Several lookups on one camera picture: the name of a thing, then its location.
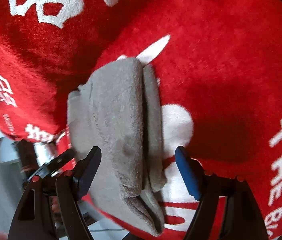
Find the grey small cloth garment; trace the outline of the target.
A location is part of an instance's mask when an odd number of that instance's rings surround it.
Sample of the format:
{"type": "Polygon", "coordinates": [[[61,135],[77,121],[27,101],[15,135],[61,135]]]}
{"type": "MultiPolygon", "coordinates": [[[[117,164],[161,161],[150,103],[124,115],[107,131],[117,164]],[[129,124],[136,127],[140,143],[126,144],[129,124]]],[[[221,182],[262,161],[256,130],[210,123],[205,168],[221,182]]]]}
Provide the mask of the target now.
{"type": "Polygon", "coordinates": [[[84,159],[93,146],[101,150],[101,163],[89,190],[93,204],[159,236],[164,215],[155,194],[166,178],[153,68],[128,57],[97,69],[69,93],[67,120],[77,160],[84,159]]]}

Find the red blanket with white print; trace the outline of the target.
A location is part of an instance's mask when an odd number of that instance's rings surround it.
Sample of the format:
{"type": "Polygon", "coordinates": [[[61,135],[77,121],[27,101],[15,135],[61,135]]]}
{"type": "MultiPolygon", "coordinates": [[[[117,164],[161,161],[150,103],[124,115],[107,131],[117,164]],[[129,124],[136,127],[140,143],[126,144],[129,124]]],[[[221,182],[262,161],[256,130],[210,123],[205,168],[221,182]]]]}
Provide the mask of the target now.
{"type": "Polygon", "coordinates": [[[161,106],[162,170],[155,237],[182,239],[198,202],[177,147],[208,174],[245,180],[268,239],[282,238],[281,0],[0,0],[0,130],[73,148],[67,101],[94,71],[134,57],[150,65],[161,106]]]}

